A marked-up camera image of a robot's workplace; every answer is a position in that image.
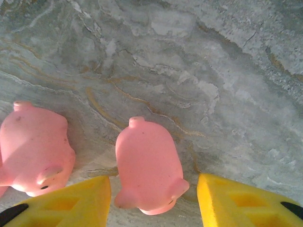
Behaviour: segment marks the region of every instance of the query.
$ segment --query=marble veining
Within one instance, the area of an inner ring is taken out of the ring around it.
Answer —
[[[68,119],[69,184],[111,176],[131,116],[172,134],[190,190],[108,226],[201,226],[198,173],[303,204],[303,5],[299,0],[0,0],[0,119],[16,99]],[[27,198],[8,190],[0,210]]]

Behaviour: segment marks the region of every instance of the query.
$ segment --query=gray marble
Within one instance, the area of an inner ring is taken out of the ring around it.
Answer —
[[[111,176],[114,143],[142,115],[173,135],[190,190],[150,217],[108,226],[201,226],[198,173],[303,204],[300,0],[0,0],[0,122],[26,99],[65,116],[69,184]],[[9,189],[0,210],[27,198]]]

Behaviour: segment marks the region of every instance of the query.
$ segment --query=rectangular hole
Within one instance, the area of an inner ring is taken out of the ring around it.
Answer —
[[[256,227],[294,227],[286,219],[273,213],[253,213],[247,214],[248,218]]]
[[[78,201],[79,198],[75,198],[75,197],[60,197],[49,202],[44,207],[44,209],[45,210],[71,210]]]
[[[230,193],[229,196],[238,207],[265,207],[267,205],[252,193]]]
[[[217,185],[227,185],[228,184],[225,180],[221,180],[221,179],[215,179],[214,182]]]
[[[19,227],[56,227],[61,222],[61,218],[31,218],[28,222],[20,224]]]

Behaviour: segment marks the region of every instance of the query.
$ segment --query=brown vein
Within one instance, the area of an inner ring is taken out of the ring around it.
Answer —
[[[15,44],[15,45],[21,46],[24,49],[30,51],[36,58],[41,59],[40,55],[36,51],[34,51],[31,47],[29,47],[25,44],[22,44],[18,41],[12,42],[12,41],[9,41],[9,40],[3,39],[3,38],[1,38],[0,40],[2,40],[4,43],[7,43],[7,44]]]
[[[57,80],[57,81],[60,81],[60,82],[67,82],[67,83],[78,83],[77,81],[75,80],[66,80],[66,79],[61,79],[61,78],[56,78],[56,77],[52,77],[46,73],[43,73],[39,68],[31,65],[31,63],[29,63],[26,59],[22,58],[22,57],[15,57],[15,56],[11,56],[10,57],[11,60],[17,60],[17,61],[20,61],[22,63],[24,63],[25,65],[27,65],[28,67],[30,67],[31,69],[39,72],[39,74],[43,75],[44,77],[46,78],[49,78],[49,79],[53,79],[53,80]]]
[[[193,169],[194,169],[194,171],[197,174],[202,173],[202,171],[198,167],[197,155],[195,153],[193,144],[189,144],[189,146],[187,147],[187,151],[189,151],[191,157],[193,158],[193,163],[194,163]]]
[[[189,135],[189,136],[199,136],[199,137],[205,137],[205,138],[207,138],[207,136],[205,136],[204,134],[202,134],[199,131],[189,131],[187,129],[184,129],[183,126],[181,126],[181,123],[180,123],[180,121],[179,121],[179,119],[177,117],[168,117],[167,115],[165,115],[164,113],[162,113],[161,111],[159,111],[155,107],[153,107],[149,102],[147,102],[147,101],[145,101],[143,99],[140,99],[140,98],[133,97],[130,94],[128,94],[128,93],[124,92],[123,90],[121,90],[120,88],[118,88],[115,83],[112,82],[112,84],[115,86],[115,88],[116,88],[117,91],[119,91],[120,93],[122,93],[127,98],[130,98],[130,99],[132,99],[134,101],[141,102],[141,103],[144,103],[145,105],[147,105],[147,107],[149,108],[149,110],[153,114],[164,116],[164,117],[170,119],[186,135]]]
[[[96,110],[106,119],[108,119],[109,121],[111,121],[112,123],[114,123],[115,125],[121,127],[121,128],[126,128],[127,124],[122,123],[117,121],[115,118],[113,118],[112,116],[110,116],[100,105],[99,103],[96,101],[94,94],[92,92],[92,88],[91,87],[87,87],[85,89],[86,91],[86,95],[89,99],[89,101],[93,104],[93,106],[96,108]]]
[[[99,140],[101,140],[101,141],[103,141],[103,142],[105,142],[105,143],[109,143],[110,145],[115,145],[115,144],[116,144],[116,143],[113,142],[112,140],[107,140],[107,139],[105,139],[105,138],[103,138],[103,137],[99,138]]]
[[[104,79],[101,77],[88,77],[88,76],[82,76],[85,79]],[[122,80],[126,80],[126,81],[135,81],[135,80],[139,80],[140,78],[138,77],[134,77],[134,76],[126,76],[126,77],[120,77],[120,78],[111,78],[111,79],[105,79],[106,82],[108,83],[120,83]]]
[[[293,74],[290,71],[288,71],[287,69],[285,69],[285,67],[283,66],[281,61],[279,61],[277,59],[277,57],[271,52],[269,47],[266,48],[266,53],[267,53],[268,59],[273,64],[273,66],[275,66],[276,69],[280,70],[281,72],[287,74],[288,76],[290,76],[292,78],[297,78],[299,81],[303,82],[303,75],[301,75],[299,73]]]
[[[14,52],[16,52],[16,53],[18,53],[18,54],[21,54],[21,51],[19,51],[19,50],[14,50],[14,49],[11,48],[11,47],[0,48],[0,52],[1,52],[1,51],[10,51],[10,52],[14,51]]]
[[[41,76],[38,76],[34,73],[32,73],[31,71],[29,71],[28,69],[26,69],[20,62],[16,62],[16,64],[26,73],[28,73],[29,75],[32,75],[33,77],[35,78],[38,78],[38,79],[41,79],[41,80],[44,80],[44,81],[48,81],[52,84],[56,84],[56,85],[60,85],[61,87],[65,87],[65,88],[68,88],[70,90],[76,90],[75,87],[72,87],[72,86],[69,86],[69,85],[65,85],[65,84],[60,84],[60,83],[54,83],[52,80],[48,79],[48,78],[44,78],[44,77],[41,77]]]
[[[113,168],[101,168],[101,169],[94,169],[88,171],[89,177],[96,177],[96,176],[118,176],[118,168],[117,166]]]

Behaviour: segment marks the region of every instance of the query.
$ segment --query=rubber pig toy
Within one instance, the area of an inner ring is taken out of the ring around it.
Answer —
[[[14,102],[0,128],[0,196],[8,186],[31,197],[65,187],[75,163],[67,126],[57,113]]]
[[[130,118],[118,135],[116,160],[122,185],[115,198],[119,208],[161,214],[189,189],[170,133],[143,117]]]

